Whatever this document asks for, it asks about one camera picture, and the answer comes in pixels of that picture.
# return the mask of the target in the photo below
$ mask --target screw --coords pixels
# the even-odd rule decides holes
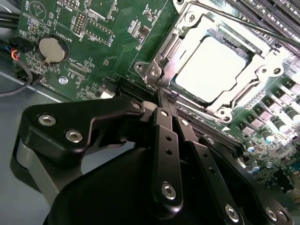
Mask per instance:
[[[164,183],[161,191],[167,199],[174,200],[176,198],[176,191],[171,184]]]
[[[279,74],[281,72],[281,69],[280,68],[276,68],[276,69],[274,69],[274,71],[273,71],[273,73],[274,74]]]
[[[79,143],[83,136],[76,130],[69,130],[66,132],[66,138],[73,143]]]
[[[137,70],[142,72],[143,71],[143,66],[141,64],[137,65]]]
[[[185,120],[181,120],[181,122],[183,123],[184,126],[188,126],[188,122],[186,122]]]
[[[135,103],[135,102],[132,102],[132,106],[133,106],[134,108],[136,108],[136,109],[140,109],[140,108],[141,108],[140,105],[137,104],[137,103]]]
[[[53,126],[54,124],[56,124],[56,119],[50,115],[41,115],[38,117],[38,121],[43,126],[47,126],[47,127],[50,127],[50,126]]]
[[[284,221],[286,221],[286,222],[288,221],[288,218],[282,211],[278,210],[278,213],[280,214],[280,216],[283,218]]]
[[[212,140],[210,137],[208,137],[207,140],[210,144],[215,144],[214,140]]]
[[[238,213],[234,210],[233,207],[231,207],[230,205],[226,205],[225,206],[225,212],[227,214],[227,216],[235,223],[237,223],[239,221],[239,215]]]
[[[157,69],[155,69],[154,67],[152,68],[150,73],[151,73],[152,76],[158,76],[159,75],[159,71]]]
[[[164,116],[168,116],[168,113],[167,113],[166,111],[162,110],[162,111],[160,111],[160,112],[161,112],[161,114],[163,114]]]
[[[277,216],[269,207],[266,208],[266,213],[273,221],[277,221]]]
[[[192,21],[194,21],[194,19],[195,19],[195,15],[194,15],[194,14],[192,14],[192,15],[189,17],[189,21],[190,21],[190,23],[191,23]]]
[[[65,76],[60,76],[59,79],[58,79],[58,82],[60,84],[65,85],[65,84],[67,84],[69,82],[69,80]]]

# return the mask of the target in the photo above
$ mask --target surface-mount component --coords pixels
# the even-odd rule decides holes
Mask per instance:
[[[290,190],[293,190],[294,187],[286,176],[285,172],[282,169],[279,169],[273,173],[278,185],[281,187],[283,193],[286,193]]]
[[[262,108],[261,106],[259,106],[258,108],[255,109],[256,114],[264,119],[264,120],[270,120],[273,115],[271,113],[269,113],[268,111],[266,111],[264,108]]]
[[[289,126],[286,125],[282,120],[277,120],[273,123],[277,127],[277,129],[282,133],[285,133],[286,131],[289,130]]]
[[[48,35],[40,39],[38,49],[48,65],[65,61],[69,56],[69,47],[64,39],[56,35]]]
[[[240,128],[241,132],[243,132],[246,135],[252,135],[254,133],[254,129],[252,127],[250,127],[247,123],[242,122],[239,125],[239,128]]]
[[[300,114],[296,110],[289,110],[286,114],[293,120],[294,123],[300,122]]]
[[[262,131],[261,135],[267,143],[272,143],[275,141],[275,136],[273,136],[273,134],[268,130]]]
[[[284,84],[284,86],[295,94],[300,95],[300,85],[298,85],[295,81],[289,80]]]
[[[253,147],[253,144],[251,143],[251,141],[245,142],[245,146],[246,146],[246,149],[249,152],[254,152],[255,151],[255,148]]]
[[[279,89],[277,90],[274,95],[280,99],[283,103],[289,105],[290,103],[292,103],[294,101],[294,99],[289,96],[288,94],[286,94],[283,90]]]
[[[269,109],[276,113],[282,110],[282,107],[270,97],[266,97],[262,101]]]
[[[247,117],[247,121],[248,123],[255,127],[255,128],[260,128],[262,125],[264,125],[264,123],[262,121],[260,121],[256,116],[254,115],[250,115]]]

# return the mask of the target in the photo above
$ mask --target black plastic bracket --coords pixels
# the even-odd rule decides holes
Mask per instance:
[[[204,185],[210,192],[220,221],[226,225],[243,225],[244,220],[239,208],[234,202],[209,149],[198,143],[191,125],[183,118],[176,119],[176,124],[180,128],[180,135],[186,144],[186,149],[191,151],[190,155],[195,159],[198,172],[202,175],[205,181]],[[212,143],[214,142],[212,137],[208,138]]]
[[[242,191],[234,189],[234,186],[231,186],[233,187],[231,192],[239,193],[235,201],[242,204],[249,221],[256,225],[292,225],[293,219],[287,210],[274,198],[271,198],[264,188],[257,183],[253,175],[249,174],[239,165],[225,148],[211,140],[212,138],[210,136],[204,135],[200,139],[200,142],[208,147],[218,165],[226,171],[227,177],[229,177],[231,181],[236,180],[238,183],[241,183],[239,189],[242,189]],[[240,193],[244,196],[243,201],[238,199],[240,198]]]
[[[63,167],[70,167],[81,162],[91,145],[93,129],[111,120],[140,118],[143,114],[144,107],[132,98],[36,105],[23,112],[19,136],[28,148]],[[39,121],[42,115],[52,116],[55,124],[43,125]],[[69,141],[66,135],[70,130],[79,132],[82,139]]]

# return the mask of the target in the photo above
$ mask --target cable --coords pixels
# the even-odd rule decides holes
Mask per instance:
[[[270,36],[272,38],[275,38],[275,39],[280,40],[282,42],[288,43],[288,44],[290,44],[290,45],[292,45],[292,46],[300,49],[300,43],[299,42],[294,41],[294,40],[292,40],[290,38],[284,37],[283,35],[280,35],[280,34],[272,32],[272,31],[266,30],[266,29],[261,28],[261,27],[255,25],[255,24],[253,24],[253,23],[244,21],[244,20],[239,19],[239,18],[237,18],[237,17],[235,17],[233,15],[230,15],[230,14],[228,14],[226,12],[223,12],[221,10],[217,10],[217,9],[215,9],[213,7],[210,7],[210,6],[207,6],[205,4],[202,4],[202,3],[198,2],[198,1],[194,1],[193,5],[196,5],[196,6],[199,6],[201,8],[204,8],[206,10],[209,10],[209,11],[215,13],[215,14],[218,14],[218,15],[220,15],[222,17],[225,17],[225,18],[230,19],[232,21],[235,21],[237,23],[240,23],[240,24],[242,24],[244,26],[250,27],[250,28],[252,28],[252,29],[254,29],[256,31],[264,33],[264,34],[266,34],[266,35],[268,35],[268,36]]]
[[[8,11],[9,13],[12,13],[12,11],[10,11],[9,8],[7,8],[5,5],[0,4],[0,7],[4,8],[6,11]]]
[[[7,0],[11,5],[17,9],[21,9],[21,0]]]
[[[12,50],[11,51],[11,57],[15,60],[15,61],[18,61],[19,60],[19,57],[16,55],[18,50]]]
[[[23,86],[21,86],[20,88],[16,89],[16,90],[12,90],[12,91],[9,91],[9,92],[3,92],[3,93],[0,93],[0,97],[6,97],[6,96],[11,96],[11,95],[15,95],[21,91],[23,91],[24,89],[26,89],[32,82],[33,80],[33,76],[32,76],[32,73],[31,71],[28,69],[28,67],[25,65],[25,63],[21,62],[20,60],[16,61],[17,65],[19,65],[24,71],[25,73],[27,74],[28,76],[28,79],[27,81],[25,82],[25,84]]]
[[[0,27],[16,30],[16,29],[18,29],[18,24],[13,21],[0,20]]]
[[[20,18],[19,14],[0,12],[0,19],[3,19],[3,20],[18,21],[19,18]]]

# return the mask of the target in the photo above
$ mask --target dimm slot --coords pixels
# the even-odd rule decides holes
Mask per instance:
[[[262,28],[264,29],[267,29],[267,30],[270,30],[270,31],[273,31],[274,32],[274,28],[272,27],[272,24],[271,25],[268,25],[268,24],[265,24],[263,22],[264,20],[264,17],[261,17],[261,16],[257,16],[256,14],[252,13],[251,11],[249,11],[248,7],[241,4],[240,2],[237,2],[237,1],[234,1],[234,0],[228,0],[228,3],[233,6],[234,8],[238,9],[247,19],[249,19],[250,21],[256,23],[257,25],[261,26]],[[300,50],[293,47],[292,45],[289,45],[289,44],[286,44],[286,43],[283,43],[283,45],[288,49],[290,50],[292,53],[300,56]]]

